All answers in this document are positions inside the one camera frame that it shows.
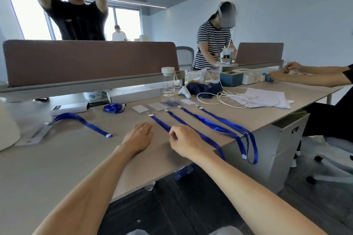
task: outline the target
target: white controller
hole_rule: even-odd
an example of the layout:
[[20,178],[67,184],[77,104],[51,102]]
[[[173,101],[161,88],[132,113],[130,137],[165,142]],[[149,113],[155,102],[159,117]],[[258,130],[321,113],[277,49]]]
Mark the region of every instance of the white controller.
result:
[[183,86],[182,88],[180,88],[178,94],[179,95],[185,95],[185,97],[187,99],[191,99],[191,94],[190,94],[189,90],[186,88],[186,86]]

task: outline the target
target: woman in striped shirt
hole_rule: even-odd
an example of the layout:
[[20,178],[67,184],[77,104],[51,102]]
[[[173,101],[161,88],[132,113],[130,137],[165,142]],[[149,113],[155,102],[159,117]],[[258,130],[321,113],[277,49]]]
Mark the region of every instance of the woman in striped shirt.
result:
[[234,48],[230,29],[235,26],[236,7],[231,2],[222,2],[218,11],[202,24],[197,32],[198,52],[192,64],[193,70],[214,68],[224,47]]

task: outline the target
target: man in black t-shirt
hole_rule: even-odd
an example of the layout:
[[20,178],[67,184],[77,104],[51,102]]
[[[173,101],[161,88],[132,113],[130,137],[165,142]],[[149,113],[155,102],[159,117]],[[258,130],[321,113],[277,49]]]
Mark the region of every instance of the man in black t-shirt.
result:
[[63,40],[105,40],[107,0],[86,4],[84,0],[38,0],[58,25]]
[[[309,67],[289,63],[286,71],[296,70],[307,75],[288,75],[281,71],[271,72],[268,77],[274,81],[298,83],[309,86],[346,86],[353,83],[353,64],[345,67]],[[324,135],[353,142],[351,123],[353,88],[336,104],[313,103],[304,109],[310,113],[303,136]]]

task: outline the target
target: person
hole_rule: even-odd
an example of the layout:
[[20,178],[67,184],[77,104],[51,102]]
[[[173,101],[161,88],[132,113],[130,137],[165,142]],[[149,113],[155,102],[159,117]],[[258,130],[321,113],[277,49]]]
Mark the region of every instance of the person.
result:
[[[308,73],[306,75],[289,75],[290,70]],[[349,66],[310,67],[297,62],[288,63],[284,72],[275,71],[268,74],[273,81],[290,82],[309,86],[345,86],[353,83],[353,64]],[[323,135],[353,142],[352,126],[342,119],[351,116],[353,103],[353,88],[351,88],[336,105],[315,102],[305,107],[310,113],[305,126],[303,137]],[[299,143],[297,153],[291,167],[296,167],[295,159],[300,156],[302,142]]]
[[127,41],[126,34],[120,30],[119,25],[115,25],[115,32],[113,33],[112,41]]
[[108,17],[108,0],[38,0],[58,25],[63,40],[105,40],[104,24]]
[[218,10],[197,31],[198,51],[192,64],[193,70],[214,68],[225,47],[234,49],[230,29],[236,25],[236,7],[231,2],[221,2]]
[[[136,125],[121,145],[59,203],[33,234],[97,234],[122,171],[150,144],[151,128],[147,122]],[[214,180],[256,235],[325,234],[288,203],[223,161],[192,128],[173,126],[170,144]],[[228,228],[230,230],[234,233],[228,234],[240,234],[235,228]]]

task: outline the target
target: wooden desk surface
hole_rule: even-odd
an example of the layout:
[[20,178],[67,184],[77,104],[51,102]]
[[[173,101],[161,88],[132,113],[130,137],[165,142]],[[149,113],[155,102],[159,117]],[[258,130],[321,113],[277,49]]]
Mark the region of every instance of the wooden desk surface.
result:
[[[340,89],[277,82],[262,82],[249,87],[284,91],[287,99],[294,100],[291,104],[292,108],[236,109],[222,104],[203,104],[202,106],[218,116],[254,131]],[[185,97],[175,96],[175,99],[183,98]],[[61,121],[54,125],[40,144],[10,147],[0,152],[1,233],[8,235],[32,233],[64,196],[121,143],[124,135],[133,126],[143,121],[154,123],[147,114],[139,114],[131,107],[139,104],[148,107],[148,104],[162,100],[162,97],[158,97],[133,102],[128,104],[124,113],[117,115],[103,112],[102,107],[91,108],[87,113],[80,114],[87,121],[112,133],[114,137],[110,139],[88,129],[81,123]],[[24,102],[9,104],[8,107],[16,115],[18,124],[24,131],[33,124],[33,120],[48,121],[49,109],[54,105],[53,103]],[[207,116],[196,107],[188,107],[188,109]],[[214,139],[220,146],[233,141],[227,136],[211,131],[180,109],[171,110],[201,133]],[[156,112],[155,115],[169,125],[178,124],[164,111]],[[171,149],[169,136],[165,130],[156,123],[152,130],[154,138],[151,145],[128,164],[117,185],[113,200],[190,163],[189,160],[180,157]]]

